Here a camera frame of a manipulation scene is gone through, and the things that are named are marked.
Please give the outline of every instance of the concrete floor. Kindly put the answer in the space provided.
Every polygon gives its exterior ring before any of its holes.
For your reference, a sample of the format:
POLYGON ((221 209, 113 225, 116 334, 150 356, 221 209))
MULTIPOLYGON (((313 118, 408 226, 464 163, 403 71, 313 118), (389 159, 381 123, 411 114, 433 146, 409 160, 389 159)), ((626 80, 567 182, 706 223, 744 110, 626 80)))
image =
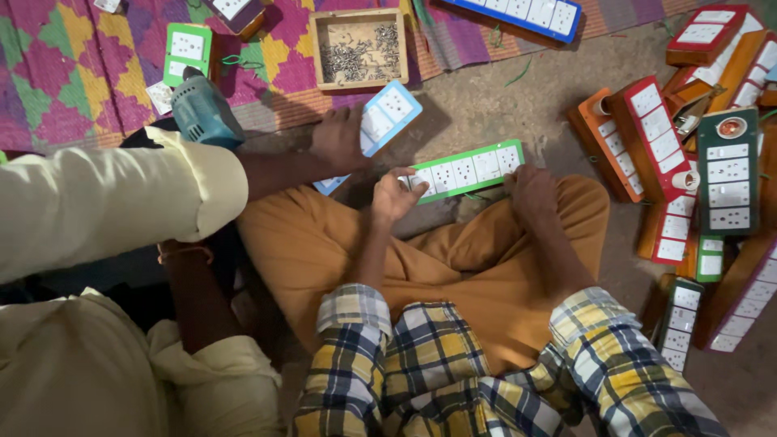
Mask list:
MULTIPOLYGON (((768 1, 748 3, 761 11, 768 1)), ((670 23, 676 28, 686 19, 676 16, 670 23)), ((625 37, 604 36, 585 40, 575 51, 534 54, 526 76, 507 88, 504 83, 523 71, 528 56, 462 68, 424 82, 413 91, 424 107, 420 119, 392 143, 374 171, 356 175, 339 199, 355 208, 368 205, 373 183, 388 168, 449 156, 506 138, 522 140, 527 159, 547 166, 557 176, 579 173, 599 179, 564 110, 601 88, 617 90, 646 75, 657 75, 663 83, 674 72, 664 64, 669 36, 659 23, 618 34, 625 37)), ((302 127, 253 138, 247 147, 268 151, 304 145, 311 129, 302 127)), ((487 195, 497 198, 500 191, 492 190, 487 195)), ((487 205, 485 201, 453 198, 416 207, 398 226, 398 235, 411 236, 441 224, 469 220, 487 205)), ((615 203, 613 199, 600 274, 601 286, 638 314, 651 284, 665 271, 634 254, 643 208, 615 203)), ((690 352, 685 376, 731 435, 774 435, 777 348, 770 332, 776 331, 777 304, 765 309, 736 353, 690 352)), ((290 413, 308 359, 294 345, 289 345, 284 355, 284 403, 290 413)), ((594 435, 590 425, 572 433, 594 435)))

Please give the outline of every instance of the person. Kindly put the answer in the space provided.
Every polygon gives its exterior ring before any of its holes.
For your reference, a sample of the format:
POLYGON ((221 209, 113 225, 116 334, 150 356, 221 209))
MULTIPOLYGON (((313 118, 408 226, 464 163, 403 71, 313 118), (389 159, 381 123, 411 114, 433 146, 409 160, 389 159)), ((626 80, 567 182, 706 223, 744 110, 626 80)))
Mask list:
POLYGON ((296 435, 727 435, 597 287, 604 188, 523 165, 510 198, 404 243, 394 169, 366 215, 307 187, 253 202, 246 249, 315 356, 296 435), (462 272, 475 272, 465 278, 462 272))
POLYGON ((370 166, 362 110, 328 113, 305 152, 235 155, 146 128, 129 140, 160 149, 0 165, 0 284, 162 242, 176 316, 141 329, 91 288, 0 306, 0 435, 283 435, 280 377, 194 242, 248 201, 370 166))

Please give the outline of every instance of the electrical extension board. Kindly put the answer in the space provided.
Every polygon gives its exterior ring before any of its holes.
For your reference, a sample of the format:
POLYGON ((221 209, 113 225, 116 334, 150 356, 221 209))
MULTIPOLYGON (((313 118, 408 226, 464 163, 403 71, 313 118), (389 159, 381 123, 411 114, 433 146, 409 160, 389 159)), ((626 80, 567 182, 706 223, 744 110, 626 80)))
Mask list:
POLYGON ((774 65, 777 65, 777 34, 768 32, 766 41, 744 76, 744 81, 733 94, 729 108, 755 105, 766 88, 768 70, 774 65))
POLYGON ((604 88, 580 105, 570 108, 566 117, 580 137, 580 143, 589 160, 621 202, 639 202, 645 196, 642 181, 626 151, 621 135, 611 115, 604 115, 597 108, 602 99, 610 96, 604 88))
POLYGON ((513 173, 524 161, 521 142, 506 140, 469 152, 435 159, 412 166, 416 174, 400 177, 409 188, 423 182, 429 189, 419 205, 449 198, 504 182, 504 175, 513 173))
POLYGON ((702 235, 750 235, 758 228, 758 110, 705 115, 699 125, 702 235))
POLYGON ((672 369, 682 373, 691 344, 699 301, 704 287, 675 277, 669 284, 669 305, 656 349, 672 369))
POLYGON ((733 352, 777 292, 777 231, 744 243, 717 290, 705 298, 693 342, 702 350, 733 352))
POLYGON ((623 145, 645 189, 656 204, 673 201, 699 184, 699 175, 680 147, 656 76, 648 76, 607 97, 623 145))
POLYGON ((441 0, 569 44, 583 8, 569 0, 441 0))
MULTIPOLYGON (((393 80, 364 105, 361 118, 360 144, 364 156, 371 158, 413 121, 423 108, 418 100, 397 80, 393 80)), ((333 177, 314 182, 313 187, 329 196, 348 179, 333 177)))
POLYGON ((201 1, 244 43, 256 35, 264 22, 264 5, 261 0, 201 1))
POLYGON ((696 9, 667 45, 667 64, 709 67, 731 44, 744 23, 747 5, 714 5, 696 9))
POLYGON ((173 88, 183 83, 183 70, 194 67, 210 80, 215 80, 214 34, 210 27, 199 24, 170 23, 167 26, 165 74, 162 81, 173 88))

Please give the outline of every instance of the white switch plate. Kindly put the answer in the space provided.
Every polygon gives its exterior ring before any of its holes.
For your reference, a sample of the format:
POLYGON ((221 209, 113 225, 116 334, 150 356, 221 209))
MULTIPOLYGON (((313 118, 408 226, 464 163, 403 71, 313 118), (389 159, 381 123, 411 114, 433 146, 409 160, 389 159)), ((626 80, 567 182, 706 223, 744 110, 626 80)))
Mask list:
POLYGON ((737 306, 737 310, 734 311, 734 316, 751 317, 757 319, 761 315, 761 311, 764 310, 767 302, 753 299, 742 299, 737 306))
POLYGON ((661 94, 658 93, 658 88, 654 83, 651 83, 650 86, 632 97, 632 106, 634 107, 636 116, 639 118, 645 117, 650 111, 661 105, 661 103, 661 94))
POLYGON ((665 348, 661 351, 661 356, 667 360, 672 369, 682 372, 685 368, 685 352, 673 351, 672 349, 665 348))
POLYGON ((662 238, 658 243, 658 257, 665 260, 682 261, 685 254, 685 241, 662 238))
POLYGON ((716 159, 732 159, 742 158, 747 156, 747 152, 750 150, 750 145, 735 144, 735 145, 721 145, 720 147, 710 147, 707 149, 707 160, 714 161, 716 159))
POLYGON ((556 3, 556 10, 553 11, 553 18, 550 20, 550 30, 562 35, 569 35, 572 31, 576 14, 577 8, 575 6, 564 2, 556 3))
POLYGON ((173 32, 170 54, 182 58, 202 61, 205 46, 205 38, 190 33, 173 32))
POLYGON ((710 229, 746 229, 749 227, 749 208, 713 209, 709 212, 710 229))
POLYGON ((755 319, 748 319, 747 317, 731 316, 723 329, 720 330, 721 334, 733 335, 734 337, 744 337, 750 327, 753 326, 755 319))
POLYGON ((691 344, 691 335, 689 333, 676 329, 667 329, 667 337, 664 338, 664 348, 687 352, 689 344, 691 344))
POLYGON ((413 105, 410 104, 410 102, 408 102, 395 88, 390 89, 384 94, 375 106, 380 106, 394 123, 399 123, 407 117, 408 114, 413 112, 413 105))
POLYGON ((458 161, 451 162, 453 166, 453 176, 456 179, 456 185, 459 188, 468 187, 478 183, 478 178, 475 175, 475 163, 472 158, 459 159, 458 161))
POLYGON ((709 44, 723 31, 723 24, 692 24, 678 38, 678 43, 709 44))
POLYGON ((227 20, 232 20, 251 0, 213 0, 213 6, 218 9, 227 20))
POLYGON ((451 163, 442 163, 438 166, 432 166, 430 169, 434 178, 434 189, 438 193, 444 193, 457 188, 451 163))
POLYGON ((475 174, 478 177, 478 182, 486 182, 487 180, 496 179, 501 177, 502 174, 499 171, 499 161, 497 160, 497 154, 495 152, 481 153, 472 157, 472 161, 475 162, 475 174))
POLYGON ((670 202, 667 207, 667 214, 682 215, 690 217, 693 215, 693 207, 696 205, 696 199, 691 196, 680 196, 670 202))
POLYGON ((556 0, 533 0, 526 21, 547 29, 555 8, 556 0))
POLYGON ((748 180, 750 178, 749 172, 750 163, 747 158, 714 161, 707 163, 707 182, 720 184, 721 182, 748 180))
POLYGON ((497 159, 499 160, 499 171, 502 173, 502 176, 515 172, 521 164, 521 160, 518 158, 518 150, 514 145, 497 149, 497 159))
POLYGON ((530 6, 531 0, 510 0, 505 13, 517 19, 526 19, 529 15, 530 6))
POLYGON ((744 297, 753 300, 760 300, 762 302, 768 302, 776 292, 777 284, 763 281, 754 281, 750 288, 747 289, 747 293, 745 293, 744 297))
POLYGON ((650 143, 650 150, 653 151, 653 156, 658 162, 663 161, 679 148, 680 142, 678 142, 678 136, 674 133, 674 129, 669 129, 650 143))
POLYGON ((729 182, 728 184, 710 184, 709 207, 728 208, 750 204, 750 183, 729 182))
POLYGON ((709 348, 719 352, 733 352, 740 341, 742 341, 740 337, 717 334, 709 348))
POLYGON ((702 293, 696 290, 691 290, 684 287, 676 287, 674 289, 675 306, 682 306, 683 308, 693 309, 696 311, 699 308, 699 300, 702 298, 702 293))

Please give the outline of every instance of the finger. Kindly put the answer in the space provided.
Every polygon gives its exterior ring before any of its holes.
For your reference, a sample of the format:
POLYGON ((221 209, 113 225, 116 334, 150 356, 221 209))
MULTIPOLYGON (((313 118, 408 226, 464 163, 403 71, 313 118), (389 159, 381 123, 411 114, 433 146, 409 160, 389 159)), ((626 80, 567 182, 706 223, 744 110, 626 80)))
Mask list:
POLYGON ((335 120, 336 121, 347 121, 348 115, 350 114, 350 108, 349 107, 341 107, 337 110, 337 113, 335 114, 335 120))

